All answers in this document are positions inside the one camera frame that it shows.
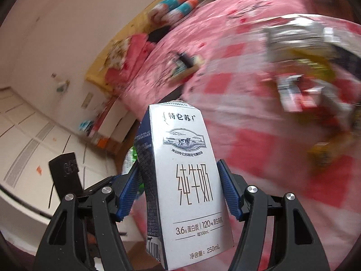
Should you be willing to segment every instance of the white wall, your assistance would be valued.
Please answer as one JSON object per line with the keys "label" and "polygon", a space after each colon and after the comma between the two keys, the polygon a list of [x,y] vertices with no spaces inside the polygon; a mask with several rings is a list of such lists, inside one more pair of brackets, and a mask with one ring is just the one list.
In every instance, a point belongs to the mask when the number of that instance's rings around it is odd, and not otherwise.
{"label": "white wall", "polygon": [[[10,83],[25,100],[78,133],[105,101],[84,74],[108,41],[154,0],[17,0],[0,28],[0,87]],[[56,93],[56,73],[70,80]],[[87,109],[81,105],[94,97]]]}

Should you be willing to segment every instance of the carton's blue side panel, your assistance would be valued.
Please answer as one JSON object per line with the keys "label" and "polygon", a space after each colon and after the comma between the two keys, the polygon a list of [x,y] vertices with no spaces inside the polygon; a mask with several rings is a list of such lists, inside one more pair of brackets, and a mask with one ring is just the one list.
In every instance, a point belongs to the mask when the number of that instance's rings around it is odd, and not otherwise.
{"label": "carton's blue side panel", "polygon": [[138,154],[140,172],[143,178],[144,191],[147,199],[148,235],[159,237],[159,221],[157,210],[157,180],[152,145],[149,109],[140,123],[134,139],[135,150]]}

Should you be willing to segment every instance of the barcode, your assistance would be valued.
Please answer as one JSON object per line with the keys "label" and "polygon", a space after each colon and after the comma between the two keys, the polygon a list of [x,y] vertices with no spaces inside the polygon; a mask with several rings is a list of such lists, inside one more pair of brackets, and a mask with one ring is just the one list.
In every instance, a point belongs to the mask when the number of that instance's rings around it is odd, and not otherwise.
{"label": "barcode", "polygon": [[148,252],[152,255],[152,257],[156,258],[156,260],[158,262],[160,262],[160,252],[159,252],[159,247],[156,243],[152,243],[151,241],[148,240],[147,242],[147,250]]}

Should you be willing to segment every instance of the rolled blanket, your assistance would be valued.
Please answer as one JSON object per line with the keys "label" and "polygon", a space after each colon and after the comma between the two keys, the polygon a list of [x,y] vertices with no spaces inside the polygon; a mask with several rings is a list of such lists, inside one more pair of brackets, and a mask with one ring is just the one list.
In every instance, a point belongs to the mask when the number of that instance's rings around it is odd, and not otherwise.
{"label": "rolled blanket", "polygon": [[148,13],[148,18],[153,24],[159,24],[161,18],[169,11],[177,8],[187,0],[163,0]]}
{"label": "rolled blanket", "polygon": [[198,5],[198,0],[188,0],[175,8],[174,10],[168,12],[161,18],[161,25],[173,25],[177,21],[181,20],[183,17],[188,15],[196,6]]}

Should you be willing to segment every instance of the blue gripper pad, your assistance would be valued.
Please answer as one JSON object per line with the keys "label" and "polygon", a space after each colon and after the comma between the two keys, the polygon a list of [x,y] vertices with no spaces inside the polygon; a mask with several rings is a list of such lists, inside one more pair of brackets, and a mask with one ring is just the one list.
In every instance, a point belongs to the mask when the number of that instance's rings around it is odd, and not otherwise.
{"label": "blue gripper pad", "polygon": [[223,195],[226,199],[228,209],[237,220],[240,220],[242,217],[241,197],[230,177],[230,174],[232,173],[224,166],[221,160],[217,162],[217,167],[221,179]]}
{"label": "blue gripper pad", "polygon": [[135,166],[134,170],[131,170],[128,174],[130,174],[131,176],[129,177],[119,197],[119,209],[116,215],[118,222],[122,221],[125,216],[129,215],[130,209],[133,206],[135,197],[139,190],[139,186],[142,182],[138,166]]}

